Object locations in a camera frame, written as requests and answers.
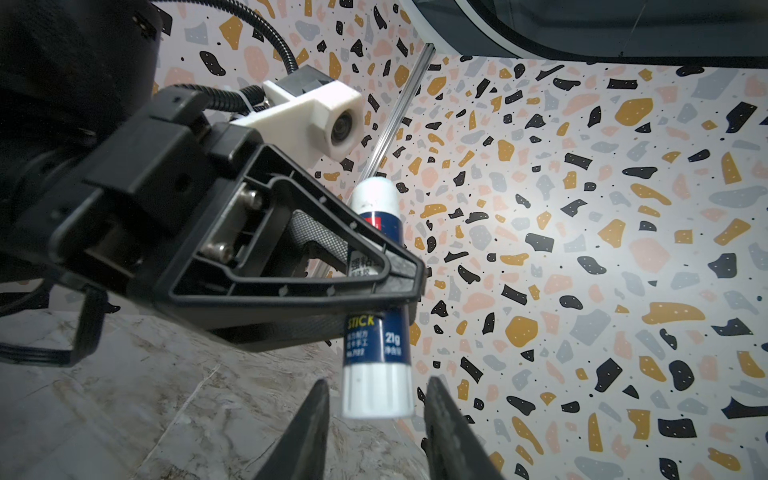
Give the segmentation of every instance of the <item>white glue stick cap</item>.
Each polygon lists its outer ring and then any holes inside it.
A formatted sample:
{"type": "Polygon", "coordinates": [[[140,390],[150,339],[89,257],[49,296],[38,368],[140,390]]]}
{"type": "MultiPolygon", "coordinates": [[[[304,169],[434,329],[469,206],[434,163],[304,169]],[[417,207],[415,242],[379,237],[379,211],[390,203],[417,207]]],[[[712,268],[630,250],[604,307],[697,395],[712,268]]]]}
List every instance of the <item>white glue stick cap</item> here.
{"type": "Polygon", "coordinates": [[[366,178],[352,191],[349,208],[356,214],[386,212],[400,218],[395,185],[384,177],[366,178]]]}

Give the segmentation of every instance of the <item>gray speckle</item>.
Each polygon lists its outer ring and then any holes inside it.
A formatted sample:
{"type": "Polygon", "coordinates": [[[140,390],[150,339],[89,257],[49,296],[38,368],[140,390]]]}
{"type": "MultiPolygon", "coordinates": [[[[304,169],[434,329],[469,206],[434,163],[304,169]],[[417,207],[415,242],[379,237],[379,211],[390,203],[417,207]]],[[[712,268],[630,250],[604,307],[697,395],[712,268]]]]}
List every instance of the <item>gray speckle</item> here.
{"type": "Polygon", "coordinates": [[[658,357],[659,360],[663,360],[664,357],[667,356],[664,349],[661,348],[661,345],[659,345],[659,342],[656,341],[656,337],[654,337],[651,332],[641,330],[635,334],[634,338],[640,340],[640,343],[645,345],[645,347],[658,357]]]}
{"type": "Polygon", "coordinates": [[[698,114],[699,112],[696,111],[696,108],[694,108],[693,105],[685,104],[680,109],[680,113],[677,115],[677,121],[679,121],[681,124],[686,124],[696,118],[698,114]]]}
{"type": "Polygon", "coordinates": [[[560,363],[566,363],[568,360],[574,358],[574,351],[571,348],[571,344],[567,340],[563,340],[560,344],[558,352],[554,355],[560,363]]]}
{"type": "Polygon", "coordinates": [[[544,111],[557,110],[560,106],[560,101],[557,97],[549,93],[549,90],[544,90],[544,111]]]}
{"type": "Polygon", "coordinates": [[[768,188],[762,185],[753,185],[739,190],[716,192],[710,195],[710,202],[723,207],[746,208],[753,206],[757,199],[765,194],[768,194],[768,188]]]}
{"type": "Polygon", "coordinates": [[[755,306],[752,303],[750,303],[749,300],[744,298],[744,295],[742,295],[741,292],[737,292],[736,290],[730,290],[728,292],[725,292],[723,296],[725,297],[725,301],[728,302],[728,306],[732,310],[749,310],[755,315],[758,314],[755,306]]]}
{"type": "Polygon", "coordinates": [[[602,154],[609,154],[617,148],[619,148],[619,144],[609,144],[605,141],[598,141],[596,144],[591,146],[592,150],[599,151],[602,154]]]}
{"type": "Polygon", "coordinates": [[[485,225],[477,225],[469,229],[469,238],[472,239],[472,246],[478,250],[485,250],[491,243],[493,237],[485,225]]]}
{"type": "Polygon", "coordinates": [[[509,432],[507,432],[507,427],[504,426],[504,422],[501,419],[494,419],[493,420],[493,427],[496,429],[496,435],[500,435],[507,439],[507,442],[511,442],[512,439],[509,438],[509,432]]]}
{"type": "Polygon", "coordinates": [[[574,465],[589,480],[614,480],[624,476],[624,470],[619,465],[610,462],[600,462],[587,457],[574,458],[574,465]]]}
{"type": "Polygon", "coordinates": [[[610,192],[608,194],[608,198],[611,199],[611,203],[613,205],[622,204],[622,205],[626,205],[627,207],[631,207],[632,206],[632,204],[630,203],[629,200],[627,200],[627,198],[624,196],[624,194],[619,192],[619,191],[610,192]]]}
{"type": "Polygon", "coordinates": [[[667,404],[667,400],[661,395],[661,391],[657,390],[650,394],[650,400],[653,402],[657,409],[668,409],[670,406],[667,404]]]}
{"type": "Polygon", "coordinates": [[[507,181],[504,179],[504,175],[499,172],[491,172],[488,174],[488,178],[491,179],[491,187],[497,192],[504,193],[507,191],[507,181]]]}
{"type": "Polygon", "coordinates": [[[760,248],[757,242],[749,246],[752,263],[758,270],[768,270],[768,252],[760,248]]]}
{"type": "Polygon", "coordinates": [[[563,248],[564,248],[565,253],[585,252],[585,251],[587,251],[587,241],[584,239],[584,234],[582,233],[581,235],[579,235],[578,237],[574,238],[570,242],[563,243],[563,248]]]}
{"type": "Polygon", "coordinates": [[[528,217],[518,217],[512,220],[512,228],[515,230],[525,230],[531,226],[531,220],[528,217]]]}
{"type": "Polygon", "coordinates": [[[482,357],[482,361],[497,372],[507,368],[507,364],[496,358],[496,355],[486,355],[482,357]]]}
{"type": "Polygon", "coordinates": [[[531,375],[531,370],[525,369],[515,373],[512,376],[512,385],[515,386],[515,390],[520,392],[528,384],[528,377],[531,375]]]}
{"type": "Polygon", "coordinates": [[[681,412],[693,413],[694,415],[706,415],[709,410],[702,402],[692,399],[691,397],[678,403],[677,409],[681,412]]]}
{"type": "Polygon", "coordinates": [[[677,272],[672,277],[672,290],[679,290],[687,286],[693,286],[699,283],[699,274],[691,272],[677,272]]]}
{"type": "Polygon", "coordinates": [[[638,161],[640,160],[643,155],[645,155],[645,147],[649,144],[649,141],[643,140],[642,142],[638,142],[637,145],[630,148],[630,150],[627,152],[627,158],[629,158],[632,161],[638,161]]]}
{"type": "Polygon", "coordinates": [[[696,83],[696,90],[691,95],[692,98],[703,98],[704,100],[716,100],[723,93],[725,87],[739,74],[738,68],[718,68],[706,77],[699,78],[696,83]]]}
{"type": "Polygon", "coordinates": [[[743,148],[744,150],[755,150],[755,151],[758,151],[760,149],[760,145],[753,144],[752,142],[749,142],[746,140],[734,140],[732,147],[743,148]]]}
{"type": "Polygon", "coordinates": [[[208,27],[205,22],[201,22],[197,27],[185,28],[184,37],[190,43],[208,45],[208,27]]]}
{"type": "Polygon", "coordinates": [[[768,390],[765,390],[763,387],[757,386],[752,382],[747,382],[746,380],[741,380],[739,385],[731,385],[730,389],[746,393],[747,395],[756,396],[761,399],[768,397],[768,390]]]}
{"type": "Polygon", "coordinates": [[[605,415],[608,415],[613,420],[616,420],[617,422],[621,423],[621,415],[616,413],[616,410],[613,410],[610,405],[608,405],[606,402],[600,402],[600,405],[598,406],[598,409],[603,412],[605,415]]]}
{"type": "Polygon", "coordinates": [[[571,336],[585,345],[592,345],[611,323],[611,316],[600,309],[592,313],[576,316],[576,322],[571,329],[571,336]]]}
{"type": "Polygon", "coordinates": [[[541,175],[536,181],[536,188],[541,191],[544,200],[549,200],[549,192],[554,188],[554,184],[549,179],[549,175],[541,175]]]}
{"type": "Polygon", "coordinates": [[[467,69],[464,71],[465,77],[474,77],[480,71],[485,59],[488,57],[477,57],[471,64],[467,65],[467,69]]]}
{"type": "Polygon", "coordinates": [[[311,23],[302,22],[301,20],[296,21],[296,31],[298,31],[299,35],[304,37],[304,40],[307,41],[312,41],[317,35],[320,35],[320,27],[311,23]]]}
{"type": "Polygon", "coordinates": [[[643,286],[643,280],[632,272],[621,272],[621,276],[624,278],[627,290],[629,293],[633,293],[637,296],[645,295],[645,287],[643,286]]]}

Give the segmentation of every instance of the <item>black cable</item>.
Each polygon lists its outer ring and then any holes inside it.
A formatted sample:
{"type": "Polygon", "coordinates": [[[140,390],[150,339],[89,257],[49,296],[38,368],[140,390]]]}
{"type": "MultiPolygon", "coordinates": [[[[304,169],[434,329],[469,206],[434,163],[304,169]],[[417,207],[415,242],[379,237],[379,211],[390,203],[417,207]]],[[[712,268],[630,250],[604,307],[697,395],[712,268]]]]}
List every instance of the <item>black cable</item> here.
{"type": "MultiPolygon", "coordinates": [[[[250,109],[243,101],[243,97],[239,96],[234,91],[219,90],[218,88],[197,84],[176,84],[173,86],[186,88],[187,90],[202,91],[210,98],[208,106],[206,107],[209,110],[234,111],[240,114],[250,113],[250,109]]],[[[245,97],[251,105],[258,105],[264,101],[264,90],[258,85],[241,88],[240,91],[245,94],[245,97]]]]}
{"type": "MultiPolygon", "coordinates": [[[[177,2],[178,0],[155,0],[156,2],[177,2]]],[[[243,22],[254,27],[260,34],[264,35],[264,38],[269,41],[270,44],[277,50],[277,54],[283,59],[283,63],[286,66],[288,74],[292,74],[299,69],[299,64],[296,63],[296,57],[293,56],[293,52],[290,47],[270,25],[269,22],[256,15],[256,12],[246,7],[237,0],[181,0],[184,3],[197,3],[198,5],[206,5],[218,10],[230,13],[238,17],[243,22]]]]}

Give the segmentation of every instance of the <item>pink speckle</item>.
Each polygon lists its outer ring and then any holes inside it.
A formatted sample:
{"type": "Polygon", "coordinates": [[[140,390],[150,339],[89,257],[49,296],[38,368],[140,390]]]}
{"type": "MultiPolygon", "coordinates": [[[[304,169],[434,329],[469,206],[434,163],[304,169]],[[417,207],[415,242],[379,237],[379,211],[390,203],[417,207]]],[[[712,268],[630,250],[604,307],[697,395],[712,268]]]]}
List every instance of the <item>pink speckle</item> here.
{"type": "Polygon", "coordinates": [[[718,439],[721,442],[732,442],[733,439],[728,436],[729,433],[736,433],[736,429],[720,423],[710,425],[710,437],[713,439],[718,439]]]}
{"type": "Polygon", "coordinates": [[[616,332],[614,354],[623,359],[632,360],[632,344],[627,341],[626,332],[616,332]]]}
{"type": "Polygon", "coordinates": [[[598,180],[599,181],[607,180],[613,174],[614,174],[614,169],[611,168],[610,165],[603,165],[602,167],[600,167],[600,174],[598,175],[598,180]]]}
{"type": "Polygon", "coordinates": [[[600,100],[599,94],[576,95],[568,102],[568,105],[565,107],[565,110],[563,110],[563,115],[574,114],[577,111],[581,110],[582,108],[592,105],[598,100],[600,100]]]}
{"type": "Polygon", "coordinates": [[[429,367],[426,365],[426,363],[419,360],[416,362],[416,370],[422,375],[426,375],[426,373],[429,371],[429,367]]]}
{"type": "Polygon", "coordinates": [[[616,435],[616,438],[611,443],[611,450],[617,457],[626,460],[629,456],[630,447],[629,445],[621,443],[621,435],[616,435]]]}
{"type": "Polygon", "coordinates": [[[541,318],[544,319],[544,325],[547,328],[547,333],[557,335],[558,328],[560,327],[560,316],[555,313],[541,312],[541,318]]]}
{"type": "Polygon", "coordinates": [[[768,89],[766,89],[766,85],[757,79],[757,74],[752,74],[746,79],[746,84],[744,85],[744,95],[747,97],[765,97],[766,93],[768,93],[768,89]]]}
{"type": "Polygon", "coordinates": [[[193,84],[193,83],[194,83],[194,73],[192,73],[191,71],[186,71],[183,68],[178,68],[178,67],[168,68],[168,73],[166,73],[165,75],[166,87],[169,85],[175,85],[175,84],[193,84]]]}
{"type": "Polygon", "coordinates": [[[670,254],[653,238],[641,238],[629,244],[634,261],[646,272],[659,273],[670,259],[670,254]]]}
{"type": "Polygon", "coordinates": [[[699,363],[699,373],[704,380],[710,380],[711,382],[717,381],[717,358],[711,355],[705,355],[701,357],[699,363]]]}
{"type": "Polygon", "coordinates": [[[711,222],[717,222],[723,218],[723,216],[726,214],[726,211],[719,208],[707,208],[706,210],[702,210],[701,214],[707,220],[711,222]]]}
{"type": "Polygon", "coordinates": [[[507,207],[507,204],[504,203],[504,197],[502,197],[501,195],[496,195],[495,197],[493,197],[493,210],[494,211],[498,212],[500,210],[507,210],[508,208],[509,207],[507,207]]]}
{"type": "Polygon", "coordinates": [[[488,393],[485,394],[486,402],[495,402],[498,398],[498,387],[496,385],[488,386],[488,393]]]}
{"type": "Polygon", "coordinates": [[[596,283],[593,283],[592,286],[589,287],[588,292],[589,298],[591,298],[595,303],[600,303],[605,300],[603,293],[600,291],[600,286],[598,286],[596,283]]]}
{"type": "Polygon", "coordinates": [[[432,188],[432,185],[437,182],[438,177],[437,170],[432,167],[425,168],[422,172],[422,184],[427,188],[432,188]]]}
{"type": "Polygon", "coordinates": [[[688,330],[686,333],[696,345],[704,343],[704,335],[702,335],[700,332],[696,330],[688,330]]]}
{"type": "Polygon", "coordinates": [[[549,449],[552,453],[560,453],[560,442],[558,441],[558,424],[553,421],[547,427],[547,433],[544,435],[544,440],[547,441],[549,449]]]}
{"type": "Polygon", "coordinates": [[[507,240],[512,240],[513,242],[518,241],[517,236],[511,231],[505,229],[504,227],[496,227],[496,230],[494,230],[493,233],[495,233],[496,235],[499,235],[500,237],[504,237],[507,240]]]}
{"type": "Polygon", "coordinates": [[[392,54],[392,45],[387,40],[379,40],[373,49],[374,57],[384,57],[392,54]]]}
{"type": "Polygon", "coordinates": [[[619,131],[619,127],[603,127],[600,131],[603,132],[603,135],[613,137],[619,131]]]}
{"type": "Polygon", "coordinates": [[[499,353],[504,352],[504,350],[506,350],[508,346],[509,345],[506,342],[502,341],[502,340],[494,340],[493,341],[493,347],[499,353]]]}
{"type": "Polygon", "coordinates": [[[502,273],[499,278],[501,278],[506,283],[514,283],[520,280],[520,273],[502,273]]]}
{"type": "Polygon", "coordinates": [[[547,360],[547,373],[555,377],[561,385],[565,384],[565,377],[563,377],[563,374],[560,373],[558,367],[554,366],[549,360],[547,360]]]}
{"type": "Polygon", "coordinates": [[[661,96],[665,104],[671,104],[677,101],[677,86],[659,87],[656,92],[661,96]]]}
{"type": "Polygon", "coordinates": [[[667,135],[672,138],[680,138],[682,140],[690,140],[690,135],[682,130],[676,128],[667,127],[667,135]]]}
{"type": "Polygon", "coordinates": [[[464,313],[472,313],[484,308],[491,308],[496,303],[496,300],[490,295],[485,293],[473,293],[467,299],[467,303],[462,306],[464,313]]]}
{"type": "Polygon", "coordinates": [[[685,175],[677,175],[677,178],[675,178],[674,182],[672,183],[672,191],[675,195],[677,195],[677,198],[681,198],[683,200],[690,198],[690,191],[688,190],[688,185],[685,183],[685,175]]]}
{"type": "Polygon", "coordinates": [[[573,287],[573,280],[569,276],[565,275],[550,275],[547,279],[547,284],[544,285],[544,293],[551,295],[552,293],[561,292],[573,287]]]}
{"type": "Polygon", "coordinates": [[[714,302],[717,300],[717,295],[712,290],[701,290],[699,292],[699,295],[701,295],[701,298],[705,299],[708,302],[714,302]]]}

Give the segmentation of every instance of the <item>black speckle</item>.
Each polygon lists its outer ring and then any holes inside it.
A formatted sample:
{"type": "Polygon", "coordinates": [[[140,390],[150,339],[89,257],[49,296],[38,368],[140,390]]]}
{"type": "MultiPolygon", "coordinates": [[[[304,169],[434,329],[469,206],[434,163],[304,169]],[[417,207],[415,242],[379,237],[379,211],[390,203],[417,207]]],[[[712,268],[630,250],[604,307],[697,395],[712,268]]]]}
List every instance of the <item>black speckle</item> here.
{"type": "Polygon", "coordinates": [[[482,372],[478,367],[474,366],[472,362],[467,360],[467,357],[465,356],[462,357],[462,361],[460,365],[469,374],[469,376],[475,379],[475,383],[480,383],[480,377],[482,377],[482,372]]]}
{"type": "Polygon", "coordinates": [[[530,403],[528,400],[520,399],[516,396],[508,396],[507,402],[509,402],[509,405],[515,407],[516,409],[520,410],[523,415],[528,416],[536,410],[536,405],[533,403],[530,403]]]}
{"type": "Polygon", "coordinates": [[[695,439],[696,429],[690,419],[659,419],[659,433],[673,439],[695,439]]]}
{"type": "Polygon", "coordinates": [[[448,307],[445,305],[445,302],[440,300],[435,304],[435,306],[432,308],[432,311],[430,313],[446,317],[448,316],[448,307]]]}
{"type": "Polygon", "coordinates": [[[725,326],[712,325],[715,333],[720,336],[739,336],[739,335],[753,335],[752,330],[741,321],[738,317],[728,320],[725,326]]]}
{"type": "Polygon", "coordinates": [[[675,360],[670,363],[670,373],[672,374],[674,388],[680,392],[694,384],[694,373],[688,364],[682,360],[675,360]]]}
{"type": "Polygon", "coordinates": [[[616,78],[612,78],[608,81],[608,88],[635,90],[637,89],[637,80],[617,80],[616,78]]]}
{"type": "Polygon", "coordinates": [[[505,283],[504,289],[502,290],[502,296],[506,296],[510,300],[514,300],[517,303],[520,303],[521,305],[525,305],[528,303],[528,295],[522,292],[518,292],[514,288],[510,287],[505,283]]]}
{"type": "Polygon", "coordinates": [[[611,386],[616,378],[621,374],[621,367],[614,362],[613,359],[608,359],[598,367],[598,384],[594,387],[598,392],[605,392],[608,387],[611,386]]]}

